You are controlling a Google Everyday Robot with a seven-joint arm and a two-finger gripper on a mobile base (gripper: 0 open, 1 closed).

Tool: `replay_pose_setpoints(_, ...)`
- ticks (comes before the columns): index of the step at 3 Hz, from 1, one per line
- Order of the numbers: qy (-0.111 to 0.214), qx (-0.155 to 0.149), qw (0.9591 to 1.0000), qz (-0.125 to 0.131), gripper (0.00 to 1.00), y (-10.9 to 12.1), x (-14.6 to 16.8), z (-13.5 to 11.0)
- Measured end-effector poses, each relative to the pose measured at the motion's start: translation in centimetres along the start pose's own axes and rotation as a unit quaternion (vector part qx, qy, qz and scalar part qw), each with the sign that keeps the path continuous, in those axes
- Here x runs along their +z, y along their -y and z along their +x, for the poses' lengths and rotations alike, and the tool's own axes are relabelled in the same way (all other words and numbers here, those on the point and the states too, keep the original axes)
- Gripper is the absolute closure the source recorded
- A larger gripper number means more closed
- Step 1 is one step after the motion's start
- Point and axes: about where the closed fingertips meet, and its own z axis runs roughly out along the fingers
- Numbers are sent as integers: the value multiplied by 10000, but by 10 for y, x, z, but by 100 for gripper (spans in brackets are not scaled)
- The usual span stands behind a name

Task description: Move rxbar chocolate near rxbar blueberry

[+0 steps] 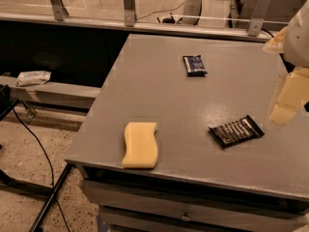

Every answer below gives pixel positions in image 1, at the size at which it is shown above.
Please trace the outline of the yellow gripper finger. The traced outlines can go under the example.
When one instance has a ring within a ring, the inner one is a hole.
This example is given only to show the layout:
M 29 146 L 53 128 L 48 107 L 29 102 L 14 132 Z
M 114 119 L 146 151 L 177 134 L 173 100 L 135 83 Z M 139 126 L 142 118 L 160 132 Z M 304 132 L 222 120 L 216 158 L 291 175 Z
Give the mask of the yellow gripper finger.
M 288 27 L 284 27 L 273 38 L 266 42 L 263 46 L 263 52 L 283 53 L 287 29 Z
M 268 119 L 275 124 L 287 125 L 308 102 L 309 68 L 296 67 L 286 76 Z

